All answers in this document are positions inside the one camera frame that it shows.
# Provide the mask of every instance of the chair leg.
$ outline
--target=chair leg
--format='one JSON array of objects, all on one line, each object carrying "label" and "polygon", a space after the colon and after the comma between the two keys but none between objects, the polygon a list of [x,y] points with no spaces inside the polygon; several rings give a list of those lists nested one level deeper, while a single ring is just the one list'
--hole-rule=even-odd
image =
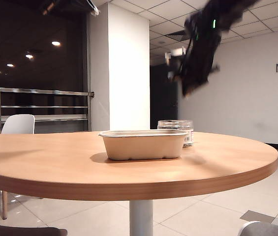
[{"label": "chair leg", "polygon": [[2,191],[2,219],[7,219],[7,192]]}]

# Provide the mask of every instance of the white chair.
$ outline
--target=white chair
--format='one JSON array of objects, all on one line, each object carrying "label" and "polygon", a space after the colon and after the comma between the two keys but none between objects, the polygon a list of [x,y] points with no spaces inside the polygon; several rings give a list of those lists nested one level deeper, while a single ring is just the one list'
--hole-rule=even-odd
[{"label": "white chair", "polygon": [[[29,114],[10,116],[1,134],[33,134],[35,129],[35,117]],[[2,190],[2,219],[7,219],[7,192]]]},{"label": "white chair", "polygon": [[250,221],[242,226],[238,236],[278,236],[278,225],[267,222]]}]

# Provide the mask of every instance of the glass jar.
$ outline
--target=glass jar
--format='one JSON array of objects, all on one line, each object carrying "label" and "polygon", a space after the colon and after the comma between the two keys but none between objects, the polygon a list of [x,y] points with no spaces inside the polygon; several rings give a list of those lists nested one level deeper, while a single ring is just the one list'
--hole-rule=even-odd
[{"label": "glass jar", "polygon": [[193,122],[191,120],[159,120],[158,129],[181,129],[188,135],[185,137],[184,148],[193,145]]}]

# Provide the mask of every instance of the tile floor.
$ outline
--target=tile floor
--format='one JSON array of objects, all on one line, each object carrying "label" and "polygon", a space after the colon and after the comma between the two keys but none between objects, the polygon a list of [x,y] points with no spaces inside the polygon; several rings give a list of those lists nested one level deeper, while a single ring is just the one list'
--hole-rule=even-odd
[{"label": "tile floor", "polygon": [[[0,197],[0,225],[65,228],[69,236],[129,235],[128,201],[66,201],[12,193],[8,197],[7,220],[1,220]],[[237,236],[247,222],[241,217],[248,210],[268,215],[274,219],[272,224],[278,225],[278,170],[260,182],[238,189],[154,200],[154,235]]]}]

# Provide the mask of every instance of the cardboard food container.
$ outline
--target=cardboard food container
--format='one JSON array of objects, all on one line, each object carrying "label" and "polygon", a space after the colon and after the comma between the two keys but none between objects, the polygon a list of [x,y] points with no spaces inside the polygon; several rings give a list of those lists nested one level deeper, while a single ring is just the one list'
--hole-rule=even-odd
[{"label": "cardboard food container", "polygon": [[178,129],[103,131],[107,155],[112,160],[180,157],[187,133]]}]

